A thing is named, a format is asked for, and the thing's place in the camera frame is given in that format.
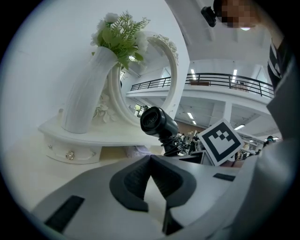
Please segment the vase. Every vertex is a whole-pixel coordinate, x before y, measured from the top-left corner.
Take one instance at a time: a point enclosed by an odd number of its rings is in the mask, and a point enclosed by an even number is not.
[[[69,93],[63,111],[63,129],[78,134],[88,131],[107,75],[117,62],[117,56],[110,49],[97,48]]]

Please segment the brown wall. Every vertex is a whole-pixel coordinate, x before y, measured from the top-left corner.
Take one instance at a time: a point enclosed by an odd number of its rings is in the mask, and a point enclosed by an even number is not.
[[[183,122],[179,122],[179,121],[175,121],[178,125],[178,129],[180,131],[180,133],[184,133],[185,135],[191,131],[193,131],[195,133],[195,131],[197,130],[197,132],[202,132],[205,129],[201,128],[201,127],[197,127],[197,126],[193,126],[193,125],[189,125]]]

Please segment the coiled cord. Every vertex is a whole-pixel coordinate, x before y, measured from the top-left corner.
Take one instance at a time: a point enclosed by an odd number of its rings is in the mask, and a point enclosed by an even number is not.
[[[164,156],[173,157],[177,156],[178,153],[181,152],[181,150],[178,149],[179,140],[176,140],[175,137],[159,138],[158,140],[162,143],[161,146],[165,149]]]

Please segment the metal railing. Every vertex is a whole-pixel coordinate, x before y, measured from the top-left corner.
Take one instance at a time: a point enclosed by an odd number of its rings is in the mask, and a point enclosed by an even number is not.
[[[271,84],[250,77],[221,73],[195,73],[188,74],[186,85],[190,86],[221,86],[244,92],[255,93],[260,96],[273,98],[274,90]],[[160,78],[152,81],[134,84],[131,91],[168,87],[171,85],[171,77]]]

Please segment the flower arrangement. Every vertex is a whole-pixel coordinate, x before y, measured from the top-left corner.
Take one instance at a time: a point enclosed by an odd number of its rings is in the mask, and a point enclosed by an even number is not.
[[[128,69],[129,61],[143,61],[148,41],[141,30],[149,21],[144,17],[142,21],[135,22],[128,11],[120,16],[108,13],[97,25],[97,32],[91,35],[90,44],[110,49],[116,54],[119,63]]]

